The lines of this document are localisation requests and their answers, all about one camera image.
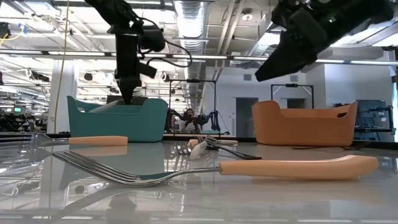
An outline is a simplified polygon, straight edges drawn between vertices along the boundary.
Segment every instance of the cable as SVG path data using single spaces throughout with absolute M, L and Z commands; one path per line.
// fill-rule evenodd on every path
M 60 99 L 60 90 L 62 84 L 62 77 L 63 77 L 63 66 L 65 65 L 65 56 L 67 54 L 67 37 L 68 37 L 68 16 L 69 16 L 69 0 L 67 1 L 67 16 L 65 19 L 65 36 L 64 36 L 64 43 L 63 43 L 63 55 L 62 55 L 62 64 L 61 64 L 61 74 L 60 74 L 60 81 L 58 84 L 58 92 L 57 92 L 57 100 L 55 102 L 55 115 L 54 115 L 54 133 L 57 131 L 57 112 L 58 112 L 58 101 Z
M 16 37 L 13 37 L 13 38 L 10 38 L 10 39 L 6 39 L 6 38 L 8 37 L 8 34 L 4 35 L 4 37 L 1 39 L 0 46 L 2 45 L 2 43 L 3 43 L 4 41 L 9 41 L 9 40 L 16 40 L 16 39 L 18 39 L 23 33 L 24 33 L 24 26 L 21 26 L 21 32 L 20 32 Z
M 46 90 L 45 90 L 45 88 L 40 84 L 40 82 L 39 82 L 39 80 L 38 79 L 36 79 L 33 75 L 32 75 L 32 77 L 33 77 L 33 79 L 34 80 L 36 80 L 36 82 L 37 82 L 37 84 L 39 85 L 39 87 L 42 89 L 42 93 L 43 93 L 43 95 L 44 95 L 44 98 L 46 99 L 46 101 L 50 104 L 50 101 L 49 101 L 49 99 L 47 98 L 47 96 L 46 96 Z
M 143 21 L 148 21 L 148 22 L 150 22 L 151 24 L 153 24 L 154 26 L 156 26 L 156 28 L 160 29 L 160 27 L 159 27 L 154 21 L 152 21 L 152 20 L 150 20 L 150 19 L 143 18 L 143 17 L 138 17 L 138 19 L 143 20 Z M 183 51 L 185 51 L 185 52 L 189 55 L 189 60 L 190 60 L 190 61 L 188 62 L 188 65 L 179 65 L 179 64 L 173 63 L 173 62 L 171 62 L 171 61 L 169 61 L 169 60 L 166 60 L 166 59 L 164 59 L 164 58 L 151 58 L 151 59 L 149 59 L 149 60 L 147 61 L 147 65 L 149 65 L 149 63 L 150 63 L 151 61 L 153 61 L 153 60 L 161 60 L 161 61 L 164 61 L 164 62 L 166 62 L 166 63 L 169 63 L 169 64 L 171 64 L 171 65 L 173 65 L 173 66 L 176 66 L 176 67 L 178 67 L 178 68 L 188 68 L 189 66 L 192 65 L 192 55 L 191 55 L 191 53 L 190 53 L 187 49 L 185 49 L 184 47 L 182 47 L 182 46 L 180 46 L 180 45 L 171 43 L 171 42 L 168 41 L 168 40 L 164 40 L 164 41 L 165 41 L 166 43 L 170 44 L 170 45 L 173 45 L 174 47 L 178 47 L 178 48 L 182 49 Z M 141 52 L 141 50 L 139 49 L 138 52 L 139 52 L 139 53 L 141 54 L 141 56 L 142 56 L 141 59 L 144 59 L 144 58 L 145 58 L 145 54 L 151 52 L 151 50 L 148 50 L 147 52 Z
M 190 60 L 190 61 L 188 62 L 188 65 L 179 65 L 179 64 L 173 63 L 173 62 L 171 62 L 171 61 L 169 61 L 169 60 L 166 60 L 166 59 L 164 59 L 164 58 L 151 58 L 151 59 L 149 59 L 149 60 L 147 61 L 147 65 L 148 65 L 151 61 L 153 61 L 153 60 L 161 60 L 161 61 L 167 62 L 167 63 L 169 63 L 169 64 L 171 64 L 171 65 L 173 65 L 173 66 L 176 66 L 176 67 L 178 67 L 178 68 L 188 68 L 189 66 L 192 65 L 192 55 L 191 55 L 191 53 L 190 53 L 187 49 L 185 49 L 185 48 L 183 48 L 183 47 L 181 47 L 181 46 L 179 46 L 179 45 L 177 45 L 177 44 L 173 44 L 173 43 L 171 43 L 171 42 L 168 41 L 168 40 L 164 40 L 164 41 L 165 41 L 166 43 L 170 44 L 170 45 L 173 45 L 173 46 L 175 46 L 175 47 L 178 47 L 178 48 L 184 50 L 184 51 L 189 55 L 189 60 Z
M 215 98 L 215 105 L 216 105 L 216 108 L 215 108 L 215 109 L 217 109 L 217 90 L 216 90 L 215 86 L 216 86 L 216 84 L 214 83 L 214 89 L 215 89 L 215 91 L 214 91 L 214 98 Z M 218 113 L 220 114 L 220 117 L 221 117 L 221 119 L 223 120 L 223 123 L 224 123 L 224 126 L 225 126 L 226 131 L 230 133 L 230 131 L 228 130 L 228 127 L 227 127 L 226 124 L 225 124 L 223 115 L 222 115 L 220 112 L 218 112 Z
M 1 39 L 0 47 L 2 46 L 2 43 L 6 40 L 7 37 L 8 37 L 8 34 L 4 35 L 4 37 Z

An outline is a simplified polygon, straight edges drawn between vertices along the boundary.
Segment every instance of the metal frame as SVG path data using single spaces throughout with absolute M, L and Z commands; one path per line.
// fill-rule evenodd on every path
M 29 58 L 52 58 L 62 59 L 63 51 L 48 50 L 14 50 L 1 49 L 1 55 L 9 55 L 14 57 Z M 145 58 L 167 58 L 172 60 L 190 59 L 185 54 L 146 54 Z M 87 51 L 68 51 L 65 60 L 69 59 L 98 59 L 98 60 L 115 60 L 115 52 L 87 52 Z M 252 56 L 234 56 L 234 55 L 192 55 L 194 60 L 235 60 L 241 62 L 265 62 L 268 57 L 252 57 Z M 375 60 L 345 60 L 345 59 L 318 59 L 314 63 L 331 64 L 331 65 L 374 65 L 374 66 L 398 66 L 397 61 L 375 61 Z
M 171 109 L 172 104 L 172 82 L 187 82 L 187 83 L 205 83 L 210 82 L 214 83 L 214 110 L 216 110 L 216 101 L 217 101 L 217 82 L 214 80 L 196 80 L 196 79 L 187 79 L 187 80 L 179 80 L 179 79 L 170 79 L 169 82 L 169 109 Z
M 274 91 L 274 86 L 279 86 L 279 88 Z M 299 85 L 299 84 L 295 84 L 295 83 L 293 83 L 293 84 L 271 84 L 271 100 L 274 100 L 274 94 L 276 94 L 282 86 L 284 86 L 286 88 L 302 87 L 311 96 L 312 109 L 315 109 L 314 97 L 313 97 L 313 85 Z M 311 92 L 309 92 L 305 87 L 310 87 Z

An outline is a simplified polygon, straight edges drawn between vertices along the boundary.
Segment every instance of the metal fork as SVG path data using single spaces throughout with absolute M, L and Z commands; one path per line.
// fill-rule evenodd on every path
M 184 146 L 184 145 L 182 145 L 181 147 L 174 146 L 174 149 L 180 155 L 189 155 L 192 152 L 192 150 L 190 148 L 188 148 L 187 146 Z
M 219 167 L 209 167 L 164 172 L 153 175 L 134 175 L 101 164 L 94 159 L 82 156 L 73 151 L 55 152 L 53 156 L 100 179 L 131 187 L 149 187 L 183 174 L 221 171 Z
M 75 152 L 53 156 L 108 182 L 130 187 L 149 187 L 183 174 L 219 172 L 221 175 L 248 175 L 305 180 L 354 180 L 377 170 L 378 161 L 369 156 L 346 156 L 325 161 L 220 161 L 219 167 L 186 169 L 152 175 L 134 175 L 113 169 Z
M 81 138 L 50 138 L 41 133 L 30 134 L 7 134 L 0 136 L 0 147 L 15 145 L 30 145 L 31 147 L 58 146 L 65 144 L 88 144 L 88 145 L 109 145 L 125 146 L 127 137 L 122 136 L 99 136 Z
M 262 159 L 261 157 L 252 156 L 252 155 L 248 155 L 248 154 L 245 154 L 245 153 L 242 153 L 242 152 L 237 152 L 237 151 L 234 151 L 234 150 L 227 149 L 227 148 L 221 146 L 222 144 L 218 143 L 218 140 L 213 138 L 213 137 L 211 137 L 211 136 L 207 136 L 206 138 L 202 138 L 202 137 L 197 137 L 197 138 L 198 138 L 199 142 L 206 141 L 209 150 L 222 149 L 222 150 L 227 151 L 227 152 L 229 152 L 229 153 L 231 153 L 231 154 L 233 154 L 233 155 L 235 155 L 235 156 L 237 156 L 237 157 L 239 157 L 241 159 L 244 159 L 244 160 L 259 160 L 259 159 Z

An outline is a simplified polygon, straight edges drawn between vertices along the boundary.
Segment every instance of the fork handle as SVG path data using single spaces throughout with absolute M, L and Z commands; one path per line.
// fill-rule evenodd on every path
M 231 154 L 234 154 L 235 156 L 238 156 L 239 158 L 244 159 L 244 160 L 259 160 L 259 159 L 262 159 L 261 157 L 248 155 L 248 154 L 245 154 L 245 153 L 242 153 L 242 152 L 237 152 L 237 151 L 230 150 L 230 149 L 227 149 L 227 148 L 221 147 L 221 146 L 216 146 L 216 148 L 220 148 L 220 149 L 222 149 L 224 151 L 227 151 L 227 152 L 229 152 Z
M 89 146 L 127 146 L 128 138 L 124 136 L 96 136 L 69 138 L 69 144 Z
M 324 161 L 220 161 L 220 168 L 222 175 L 353 180 L 378 169 L 378 161 L 351 155 Z
M 227 144 L 227 145 L 235 145 L 235 144 L 239 144 L 238 141 L 235 140 L 218 140 L 218 142 L 220 144 Z
M 189 140 L 189 142 L 188 142 L 188 144 L 187 144 L 187 147 L 189 148 L 189 149 L 193 149 L 195 146 L 197 146 L 199 144 L 199 140 L 197 140 L 197 139 L 191 139 L 191 140 Z

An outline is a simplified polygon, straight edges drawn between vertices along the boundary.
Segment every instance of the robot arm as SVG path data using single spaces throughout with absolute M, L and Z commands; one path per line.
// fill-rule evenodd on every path
M 156 69 L 140 63 L 137 51 L 141 49 L 160 52 L 165 48 L 163 30 L 144 26 L 144 18 L 139 17 L 124 0 L 85 0 L 93 6 L 111 26 L 108 33 L 116 36 L 115 79 L 124 103 L 130 105 L 134 89 L 141 86 L 140 73 L 154 78 Z
M 299 72 L 357 26 L 391 20 L 389 0 L 279 0 L 272 22 L 286 28 L 278 48 L 256 72 L 258 81 Z
M 209 120 L 211 120 L 211 130 L 221 131 L 221 128 L 218 124 L 218 111 L 217 110 L 210 112 L 209 115 L 199 115 L 199 116 L 195 117 L 195 119 L 193 120 L 193 123 L 200 125 L 200 127 L 202 128 L 203 125 L 205 125 L 209 122 Z

